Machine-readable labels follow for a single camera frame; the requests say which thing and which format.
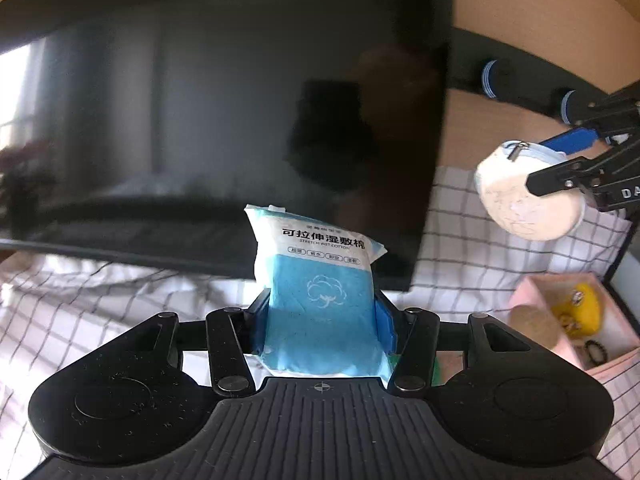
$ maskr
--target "monitor screen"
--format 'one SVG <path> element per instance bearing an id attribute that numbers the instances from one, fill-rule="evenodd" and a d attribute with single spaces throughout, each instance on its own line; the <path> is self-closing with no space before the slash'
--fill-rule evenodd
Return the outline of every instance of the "monitor screen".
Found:
<path id="1" fill-rule="evenodd" d="M 243 209 L 273 204 L 385 244 L 406 289 L 449 27 L 450 0 L 159 0 L 12 46 L 2 243 L 250 278 Z"/>

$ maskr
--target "checkered bedsheet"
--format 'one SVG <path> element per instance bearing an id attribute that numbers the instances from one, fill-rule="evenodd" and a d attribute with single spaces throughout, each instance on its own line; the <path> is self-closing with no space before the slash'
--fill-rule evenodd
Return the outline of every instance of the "checkered bedsheet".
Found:
<path id="1" fill-rule="evenodd" d="M 602 276 L 630 223 L 588 210 L 583 224 L 554 242 L 529 242 L 491 221 L 474 190 L 472 174 L 440 168 L 409 292 L 388 292 L 401 308 L 420 306 L 444 320 L 471 312 L 503 316 L 516 284 L 532 272 L 593 271 Z M 255 282 L 183 275 L 17 253 L 0 265 L 0 478 L 23 478 L 41 459 L 28 425 L 32 391 L 56 370 L 163 311 L 180 320 L 203 319 L 224 306 L 245 306 L 260 292 Z M 630 362 L 606 383 L 616 408 L 600 454 L 631 479 L 640 472 L 640 366 Z M 267 375 L 250 362 L 257 381 Z M 207 358 L 186 352 L 184 371 L 209 384 Z"/>

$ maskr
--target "cotton flower logo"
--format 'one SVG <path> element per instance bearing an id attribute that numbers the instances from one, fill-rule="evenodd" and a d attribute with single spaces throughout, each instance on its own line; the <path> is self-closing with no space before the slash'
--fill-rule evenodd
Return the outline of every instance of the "cotton flower logo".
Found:
<path id="1" fill-rule="evenodd" d="M 311 301 L 322 301 L 319 308 L 327 308 L 330 303 L 344 304 L 347 293 L 342 290 L 342 283 L 335 278 L 319 274 L 306 284 L 306 293 Z"/>

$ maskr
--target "wet cotton pad package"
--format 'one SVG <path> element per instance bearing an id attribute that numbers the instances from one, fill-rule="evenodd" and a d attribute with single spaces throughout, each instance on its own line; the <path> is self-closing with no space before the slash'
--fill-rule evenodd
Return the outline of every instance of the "wet cotton pad package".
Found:
<path id="1" fill-rule="evenodd" d="M 391 370 L 378 341 L 370 268 L 384 246 L 273 206 L 245 211 L 258 240 L 255 278 L 271 289 L 264 365 L 387 381 Z"/>

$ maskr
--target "zipper pull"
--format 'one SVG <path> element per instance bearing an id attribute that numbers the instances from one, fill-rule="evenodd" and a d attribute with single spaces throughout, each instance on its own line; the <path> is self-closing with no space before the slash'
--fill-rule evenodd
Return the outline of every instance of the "zipper pull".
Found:
<path id="1" fill-rule="evenodd" d="M 529 143 L 528 142 L 519 142 L 518 144 L 515 145 L 515 147 L 511 150 L 511 153 L 509 154 L 509 156 L 507 157 L 507 160 L 510 160 L 511 162 L 514 162 L 517 158 L 518 155 L 520 155 L 520 152 L 522 150 L 525 150 L 526 148 L 529 147 Z"/>

